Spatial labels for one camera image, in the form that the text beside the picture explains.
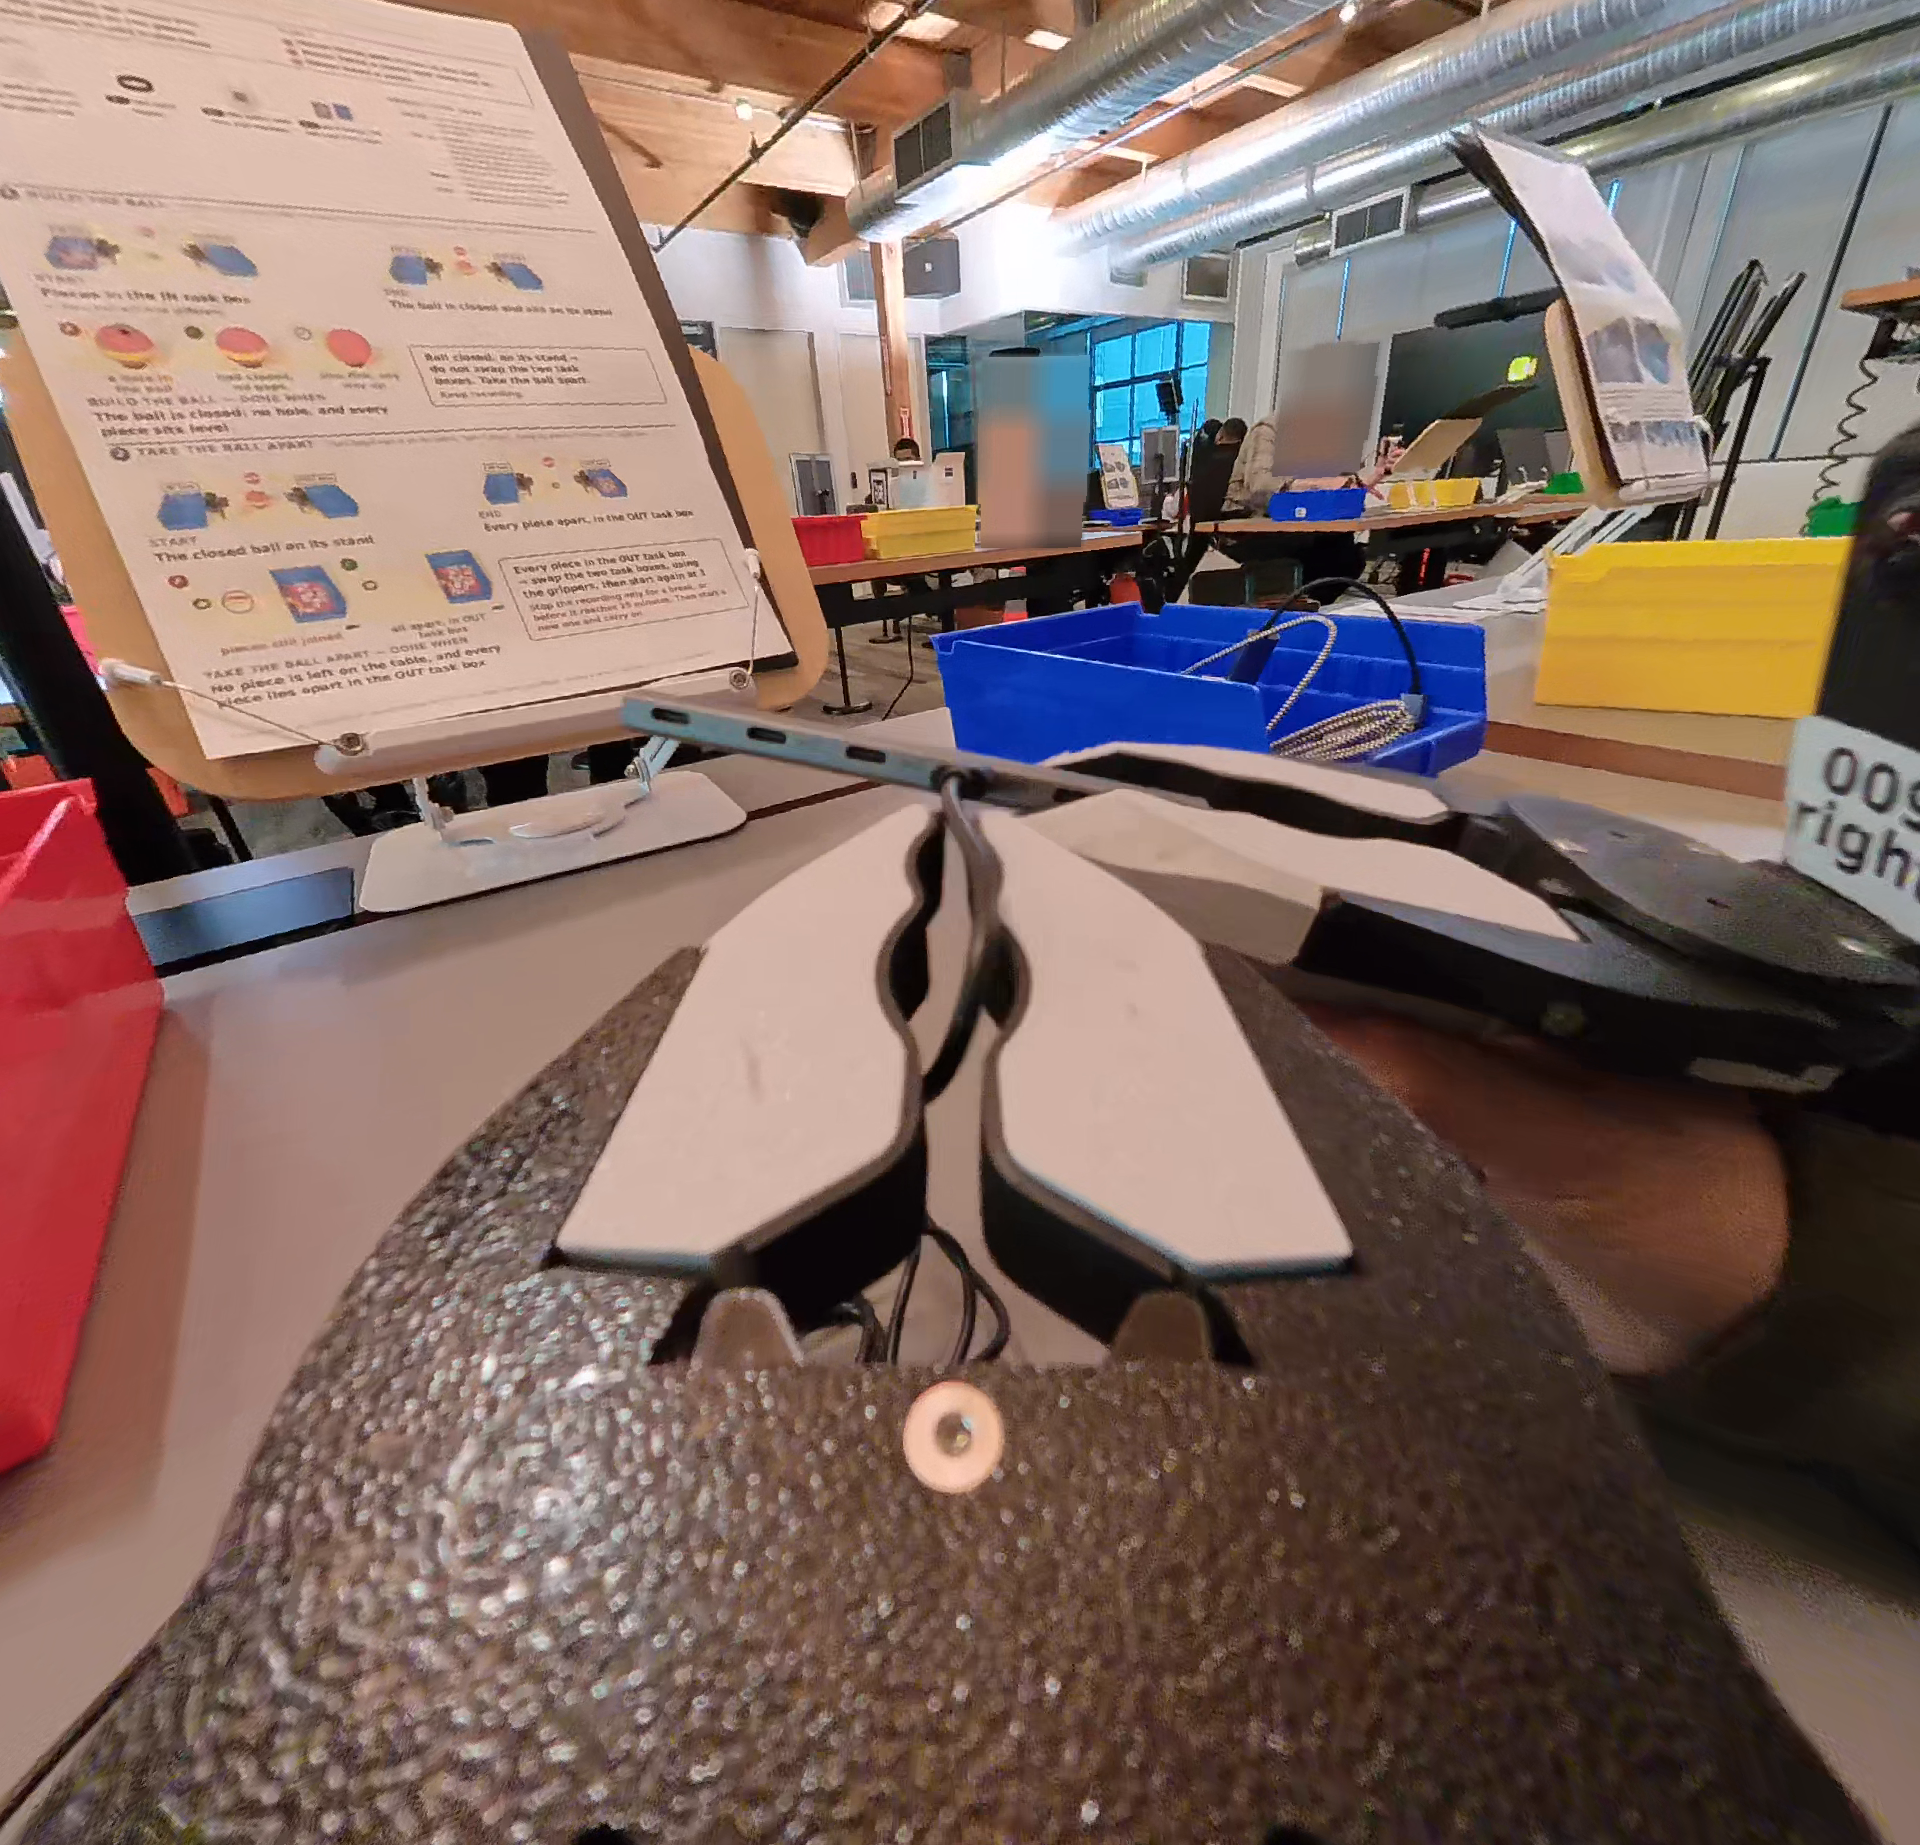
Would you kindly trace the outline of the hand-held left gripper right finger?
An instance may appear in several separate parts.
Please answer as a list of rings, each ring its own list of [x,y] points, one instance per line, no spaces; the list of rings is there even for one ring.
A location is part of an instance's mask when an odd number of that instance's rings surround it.
[[[1237,1292],[1355,1282],[1356,1240],[1204,947],[1037,825],[984,814],[1000,985],[979,1085],[983,1237],[1111,1343],[1153,1293],[1247,1343]]]

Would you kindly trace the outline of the wooden document stand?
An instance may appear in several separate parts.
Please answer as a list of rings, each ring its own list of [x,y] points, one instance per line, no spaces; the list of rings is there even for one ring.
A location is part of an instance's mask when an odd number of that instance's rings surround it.
[[[1707,497],[1717,478],[1685,388],[1600,388],[1566,299],[1549,307],[1547,344],[1574,470],[1594,508],[1648,510]]]

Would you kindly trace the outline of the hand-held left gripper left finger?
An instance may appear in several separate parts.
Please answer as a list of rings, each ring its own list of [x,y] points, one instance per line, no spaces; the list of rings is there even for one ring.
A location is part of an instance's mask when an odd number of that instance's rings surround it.
[[[910,1015],[943,886],[938,807],[910,801],[727,920],[554,1260],[759,1287],[799,1329],[903,1268],[927,1213]]]

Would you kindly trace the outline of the grey usb hub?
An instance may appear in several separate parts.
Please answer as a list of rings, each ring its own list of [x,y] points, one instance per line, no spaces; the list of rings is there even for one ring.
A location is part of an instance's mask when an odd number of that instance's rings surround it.
[[[810,770],[848,774],[863,784],[903,787],[927,796],[955,796],[969,805],[1049,811],[1103,794],[1131,794],[1111,779],[1089,779],[1055,766],[1019,766],[956,751],[918,751],[844,735],[817,725],[769,722],[737,705],[692,705],[686,700],[627,697],[620,722],[641,737],[686,748],[757,756]]]

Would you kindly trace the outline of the silver ventilation duct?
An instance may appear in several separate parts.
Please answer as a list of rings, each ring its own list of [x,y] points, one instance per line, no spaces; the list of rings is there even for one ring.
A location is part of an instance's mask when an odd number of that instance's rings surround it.
[[[863,243],[948,220],[1008,170],[1108,135],[1169,91],[1345,0],[1128,0],[992,101],[950,92],[893,138],[893,166],[848,197]]]
[[[1392,96],[1321,92],[1284,125],[1233,135],[1175,160],[1148,228],[1108,232],[1108,274],[1305,232],[1300,261],[1321,264],[1360,243],[1449,224],[1486,204],[1461,190],[1452,139],[1480,125],[1501,139],[1563,145],[1582,168],[1634,168],[1792,128],[1838,108],[1916,91],[1916,0],[1774,0],[1698,17],[1643,37],[1608,61],[1563,61],[1524,79],[1458,74],[1424,61]]]
[[[1049,231],[1065,250],[1103,249],[1108,274],[1131,278],[1435,176],[1458,125],[1566,128],[1767,48],[1915,17],[1916,0],[1509,0],[1052,211]]]

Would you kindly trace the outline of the person's right forearm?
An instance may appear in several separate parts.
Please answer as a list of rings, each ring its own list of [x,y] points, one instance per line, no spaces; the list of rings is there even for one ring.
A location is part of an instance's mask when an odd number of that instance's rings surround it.
[[[1818,1478],[1916,1549],[1916,1136],[1803,1111],[1782,1149],[1789,1213],[1773,1293],[1623,1391],[1663,1435]]]

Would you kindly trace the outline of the long wooden table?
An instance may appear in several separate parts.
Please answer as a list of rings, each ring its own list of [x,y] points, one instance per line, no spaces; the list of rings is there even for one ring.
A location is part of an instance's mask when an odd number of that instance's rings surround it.
[[[1088,529],[1077,544],[830,565],[811,566],[810,580],[830,631],[886,619],[929,619],[955,631],[965,610],[1021,607],[1024,616],[1049,616],[1103,607],[1141,547],[1142,529]]]

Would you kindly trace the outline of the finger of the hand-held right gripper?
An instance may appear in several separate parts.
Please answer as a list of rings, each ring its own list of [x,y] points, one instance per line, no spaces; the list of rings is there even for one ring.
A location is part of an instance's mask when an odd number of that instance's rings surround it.
[[[1563,913],[1521,886],[1452,852],[1392,836],[1330,836],[1148,794],[1055,801],[1030,814],[1030,832],[1073,854],[1030,863],[1030,958],[1052,937],[1098,959],[1126,951],[1117,892],[1098,890],[1093,870],[1169,913],[1193,943],[1272,967],[1294,964],[1313,920],[1339,901],[1542,937],[1554,964],[1582,943]]]
[[[1496,822],[1452,807],[1424,780],[1363,766],[1311,766],[1216,748],[1108,744],[1052,756],[1049,769],[1334,840],[1414,843],[1461,858],[1486,858],[1500,840]]]

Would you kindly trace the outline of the cardboard box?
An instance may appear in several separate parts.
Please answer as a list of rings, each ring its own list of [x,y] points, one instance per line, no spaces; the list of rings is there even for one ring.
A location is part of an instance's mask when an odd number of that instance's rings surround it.
[[[1388,466],[1392,481],[1427,483],[1441,478],[1452,459],[1479,436],[1486,415],[1536,391],[1536,380],[1501,380],[1486,393],[1473,393],[1441,413],[1401,456]]]

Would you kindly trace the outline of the person's right hand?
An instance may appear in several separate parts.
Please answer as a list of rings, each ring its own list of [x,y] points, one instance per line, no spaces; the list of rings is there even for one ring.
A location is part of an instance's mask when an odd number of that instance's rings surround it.
[[[1392,1014],[1307,1015],[1480,1173],[1608,1371],[1682,1369],[1777,1287],[1786,1164],[1745,1093]]]

